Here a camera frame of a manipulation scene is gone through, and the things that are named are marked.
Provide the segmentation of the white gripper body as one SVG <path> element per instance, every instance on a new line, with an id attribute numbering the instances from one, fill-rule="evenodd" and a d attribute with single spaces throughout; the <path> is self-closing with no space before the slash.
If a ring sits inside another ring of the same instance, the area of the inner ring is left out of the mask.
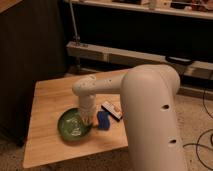
<path id="1" fill-rule="evenodd" d="M 95 102 L 91 99 L 79 99 L 79 112 L 84 123 L 92 123 L 96 112 Z"/>

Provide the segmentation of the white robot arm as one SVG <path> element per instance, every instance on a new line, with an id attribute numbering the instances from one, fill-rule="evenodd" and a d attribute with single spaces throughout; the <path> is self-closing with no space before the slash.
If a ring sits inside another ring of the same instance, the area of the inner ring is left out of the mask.
<path id="1" fill-rule="evenodd" d="M 72 91 L 83 116 L 93 113 L 97 94 L 118 94 L 134 171 L 187 171 L 174 109 L 180 87 L 177 71 L 168 65 L 140 65 L 127 73 L 78 80 Z"/>

